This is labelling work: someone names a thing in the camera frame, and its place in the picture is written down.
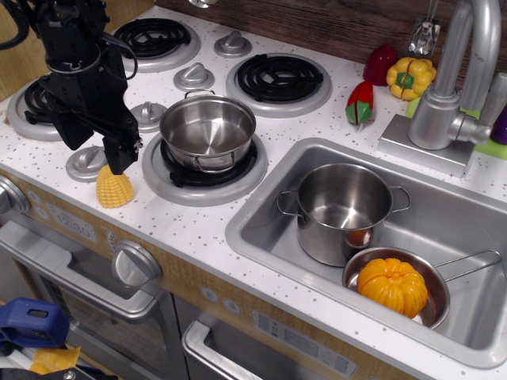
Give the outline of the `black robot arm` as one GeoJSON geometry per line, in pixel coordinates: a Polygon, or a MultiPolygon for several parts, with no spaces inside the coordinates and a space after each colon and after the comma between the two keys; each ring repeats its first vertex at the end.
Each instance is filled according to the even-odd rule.
{"type": "Polygon", "coordinates": [[[131,49],[105,32],[103,1],[3,1],[17,26],[6,50],[34,32],[45,50],[48,119],[63,142],[77,150],[94,133],[102,135],[111,172],[122,174],[136,162],[142,140],[138,122],[124,103],[129,77],[123,56],[131,49]]]}

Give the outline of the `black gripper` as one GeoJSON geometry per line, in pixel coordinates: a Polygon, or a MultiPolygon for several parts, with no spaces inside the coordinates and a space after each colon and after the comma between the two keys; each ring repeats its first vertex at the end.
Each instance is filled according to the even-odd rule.
{"type": "Polygon", "coordinates": [[[108,42],[79,44],[71,56],[49,55],[47,63],[50,72],[39,83],[62,140],[77,150],[99,133],[112,174],[122,174],[138,160],[142,139],[124,103],[128,85],[120,49],[108,42]]]}

